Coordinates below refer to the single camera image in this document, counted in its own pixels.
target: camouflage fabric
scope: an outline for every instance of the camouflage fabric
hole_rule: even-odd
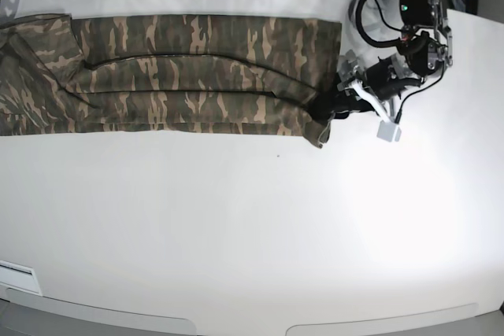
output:
[[[234,16],[19,19],[0,29],[0,135],[177,130],[304,136],[341,25]]]

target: white table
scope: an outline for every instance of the white table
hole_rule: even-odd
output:
[[[17,16],[317,17],[344,23],[342,53],[386,57],[358,38],[349,2],[20,0]],[[376,138],[369,113],[335,121],[322,150],[179,132],[0,138],[0,258],[33,267],[48,297],[178,316],[208,335],[496,310],[504,25],[461,13],[450,24],[454,67],[408,101],[399,144]]]

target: black cable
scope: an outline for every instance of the black cable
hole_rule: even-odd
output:
[[[392,27],[386,20],[385,20],[385,16],[384,16],[384,12],[383,10],[381,9],[381,6],[378,2],[378,0],[374,0],[375,1],[375,4],[376,4],[376,7],[378,8],[378,12],[380,13],[380,18],[382,20],[382,22],[385,24],[385,26],[389,29],[391,29],[392,31],[400,31],[402,32],[402,29],[399,29],[399,28],[396,28],[396,27]]]
[[[441,72],[441,76],[439,77],[439,79],[437,79],[433,84],[430,84],[424,88],[422,88],[421,90],[417,90],[411,94],[408,94],[404,100],[402,100],[402,103],[401,103],[401,106],[399,107],[399,111],[397,113],[397,116],[395,117],[395,123],[396,124],[399,124],[401,122],[401,117],[402,117],[402,108],[404,107],[404,104],[406,103],[406,101],[411,98],[413,95],[415,94],[419,94],[420,92],[424,92],[425,90],[428,90],[429,88],[433,88],[437,83],[439,83],[441,80],[443,80],[443,77],[444,77],[444,73],[446,71],[446,64],[443,63],[443,71]]]
[[[362,24],[362,11],[364,9],[364,5],[368,0],[359,0],[357,3],[357,8],[355,9],[355,26],[361,35],[362,39],[364,39],[368,45],[376,47],[378,49],[383,49],[387,47],[397,47],[401,44],[401,39],[391,39],[388,41],[376,41],[371,38],[365,31],[364,26]]]

